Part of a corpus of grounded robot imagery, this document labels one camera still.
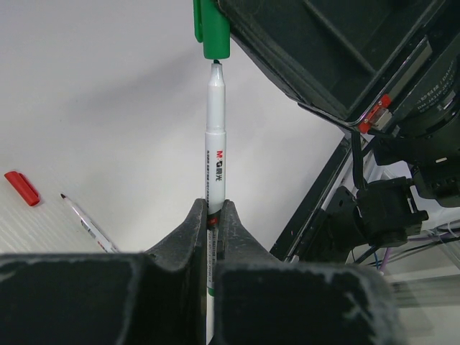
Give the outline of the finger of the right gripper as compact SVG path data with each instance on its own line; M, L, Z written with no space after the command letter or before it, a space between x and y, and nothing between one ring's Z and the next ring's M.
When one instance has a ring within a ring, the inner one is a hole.
M440 1L219 1L231 35L289 98L354 127Z

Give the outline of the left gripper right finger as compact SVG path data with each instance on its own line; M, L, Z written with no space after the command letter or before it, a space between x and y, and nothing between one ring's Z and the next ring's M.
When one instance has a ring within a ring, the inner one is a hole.
M375 270L281 262L244 228L232 201L225 201L219 226L215 344L402 343L395 299Z

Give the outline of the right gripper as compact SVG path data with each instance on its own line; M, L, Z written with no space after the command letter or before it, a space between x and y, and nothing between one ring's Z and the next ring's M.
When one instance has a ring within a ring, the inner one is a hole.
M363 262L406 244L428 219L416 197L459 205L459 3L423 39L345 137L271 248L284 262Z

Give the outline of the red pen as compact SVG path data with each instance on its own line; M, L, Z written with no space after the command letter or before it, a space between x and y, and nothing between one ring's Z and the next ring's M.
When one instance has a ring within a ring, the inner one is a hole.
M102 248L106 253L118 253L119 249L116 245L110 240L110 238L105 235L105 233L100 230L100 228L91 220L91 218L69 197L65 194L60 194L60 197L72 208L74 213L80 219L81 226L90 234L92 239L97 243L97 245Z

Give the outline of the green pen cap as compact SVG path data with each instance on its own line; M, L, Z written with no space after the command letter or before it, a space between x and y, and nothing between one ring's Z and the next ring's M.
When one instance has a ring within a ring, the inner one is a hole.
M193 23L195 38L203 46L205 59L230 57L230 25L219 11L217 1L193 0Z

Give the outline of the red pen cap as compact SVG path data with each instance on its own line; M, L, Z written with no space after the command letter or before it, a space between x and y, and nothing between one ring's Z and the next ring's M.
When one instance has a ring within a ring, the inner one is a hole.
M40 203L41 198L38 191L25 175L17 171L10 171L4 177L28 206L33 207Z

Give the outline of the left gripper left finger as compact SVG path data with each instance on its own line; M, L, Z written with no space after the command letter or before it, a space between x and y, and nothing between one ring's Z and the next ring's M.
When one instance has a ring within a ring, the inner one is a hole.
M3 344L204 344L206 203L146 252L4 254Z

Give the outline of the green pen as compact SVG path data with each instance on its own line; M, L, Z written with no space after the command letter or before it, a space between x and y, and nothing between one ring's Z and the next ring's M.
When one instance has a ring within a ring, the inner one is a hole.
M226 200L226 84L223 66L211 63L207 87L205 131L205 187L207 235L207 340L213 336L214 272L217 262L218 234L221 209Z

